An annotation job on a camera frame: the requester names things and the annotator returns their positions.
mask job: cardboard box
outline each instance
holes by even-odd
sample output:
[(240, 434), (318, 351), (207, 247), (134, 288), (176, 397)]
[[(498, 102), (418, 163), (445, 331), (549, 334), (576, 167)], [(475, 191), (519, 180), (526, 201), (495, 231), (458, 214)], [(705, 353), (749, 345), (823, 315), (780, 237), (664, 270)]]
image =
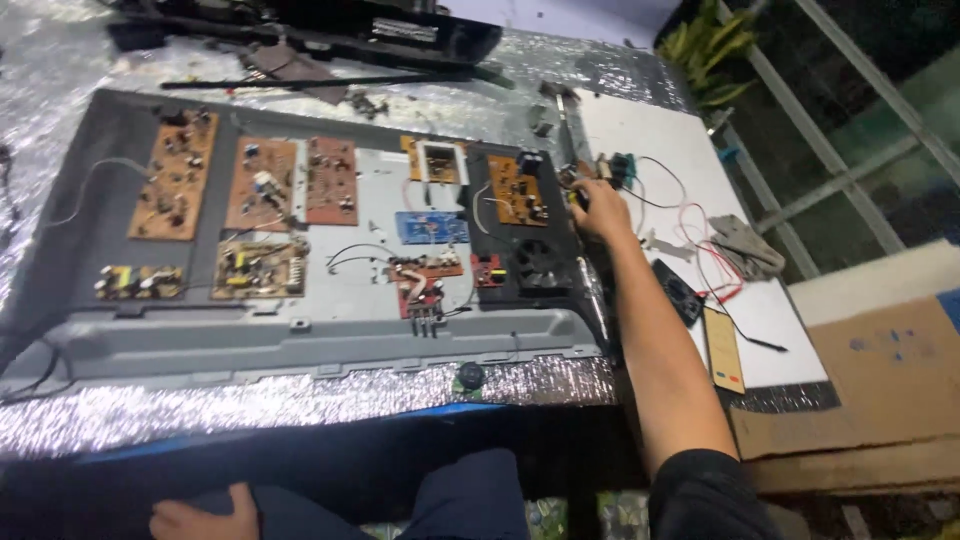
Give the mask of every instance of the cardboard box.
[(948, 293), (809, 329), (843, 405), (786, 414), (731, 409), (741, 456), (960, 435), (960, 334), (948, 316), (960, 311), (957, 298)]

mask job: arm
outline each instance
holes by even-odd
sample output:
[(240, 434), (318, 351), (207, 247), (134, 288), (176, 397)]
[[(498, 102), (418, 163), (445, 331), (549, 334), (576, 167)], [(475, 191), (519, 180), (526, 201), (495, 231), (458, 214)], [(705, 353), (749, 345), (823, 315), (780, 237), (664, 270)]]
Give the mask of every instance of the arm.
[(640, 250), (626, 202), (606, 182), (581, 180), (574, 188), (589, 197), (589, 212), (572, 207), (578, 228), (599, 236), (611, 254), (623, 355), (651, 475), (684, 450), (738, 458), (713, 383)]

